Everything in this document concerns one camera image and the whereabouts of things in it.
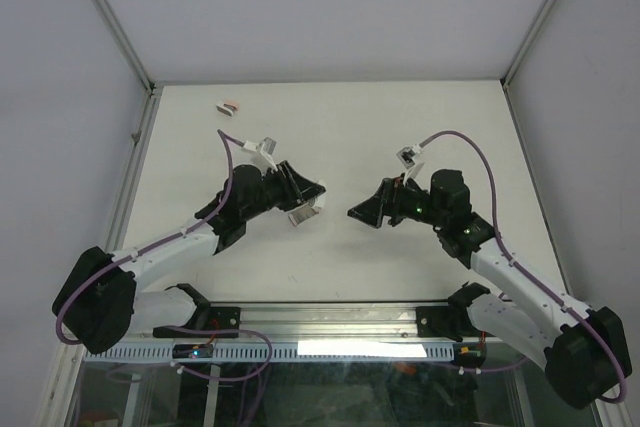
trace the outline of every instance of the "white tabletop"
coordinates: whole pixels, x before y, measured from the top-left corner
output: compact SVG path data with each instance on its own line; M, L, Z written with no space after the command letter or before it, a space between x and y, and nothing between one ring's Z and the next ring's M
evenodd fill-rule
M221 99L240 103L229 118ZM406 220L374 230L346 216L383 177L402 172L396 152L443 129L483 149L498 187L498 215L516 252L550 280L561 276L507 103L497 81L165 87L125 240L141 244L180 227L227 178L221 128L238 139L277 141L309 179L327 183L326 208L293 227L273 210L220 255L184 266L151 289L189 282L215 301L435 300L480 281L451 259L427 225ZM418 183L440 168L462 170L476 210L490 221L487 176L473 150L439 139L423 154ZM233 147L234 162L249 157Z

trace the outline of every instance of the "robotic arm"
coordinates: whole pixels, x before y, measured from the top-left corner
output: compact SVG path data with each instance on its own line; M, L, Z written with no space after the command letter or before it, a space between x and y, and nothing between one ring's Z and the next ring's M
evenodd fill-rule
M130 259L91 283L64 314L64 324L89 352L108 350L127 332L167 325L203 330L211 318L210 305L190 285L142 291L175 269L226 250L244 236L254 217L273 208L304 208L325 193L323 185L305 179L287 161L275 164L270 155L274 143L267 141L252 144L258 153L254 163L261 168L244 164L233 169L233 188L222 208L228 180L225 189L178 232L112 253L92 247L80 256L53 303L56 315L88 279L118 260Z
M494 227L472 211L462 173L439 170L431 177L430 191L423 190L412 178L421 164L414 164L412 156L403 159L407 152L411 150L399 154L407 172L385 178L376 193L350 209L348 216L374 228L380 228L385 217L392 227L404 219L431 225L451 257L491 281L513 301L503 302L476 283L463 286L449 298L452 322L446 335L462 341L457 331L462 325L491 332L543 369L569 405L584 408L616 385L619 376L594 336L570 315L573 312L606 342L628 377L631 362L618 316L607 307L594 311L556 288L511 249L510 255L505 255L501 248L504 241L497 238ZM557 297L562 306L554 300Z

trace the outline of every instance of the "perforated metal strip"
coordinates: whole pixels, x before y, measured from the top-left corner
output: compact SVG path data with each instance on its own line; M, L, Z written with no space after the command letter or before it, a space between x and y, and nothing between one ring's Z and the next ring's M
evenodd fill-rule
M423 342L427 356L411 358L412 361L450 362L453 360L453 345L444 342ZM122 342L108 351L93 355L87 354L85 362L114 363L163 363L171 362L173 342ZM260 362L267 358L268 349L264 344L253 342L218 344L213 349L213 356L208 358L180 359L181 363L189 362ZM298 346L294 342L274 342L271 362L390 362L399 358L369 357L364 355L309 355L299 356Z

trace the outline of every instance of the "white light strip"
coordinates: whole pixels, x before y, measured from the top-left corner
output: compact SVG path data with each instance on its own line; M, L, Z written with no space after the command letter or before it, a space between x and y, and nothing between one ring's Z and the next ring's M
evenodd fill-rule
M421 344L389 344L384 342L301 340L298 355L342 355L424 359L427 353Z

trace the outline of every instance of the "gray wall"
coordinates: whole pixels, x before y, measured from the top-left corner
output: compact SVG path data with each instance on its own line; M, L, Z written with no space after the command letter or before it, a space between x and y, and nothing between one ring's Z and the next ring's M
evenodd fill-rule
M621 315L638 370L640 0L560 0L511 97L568 280Z
M30 425L51 302L103 235L142 89L90 0L0 0L0 415Z
M542 0L109 0L156 81L499 78Z

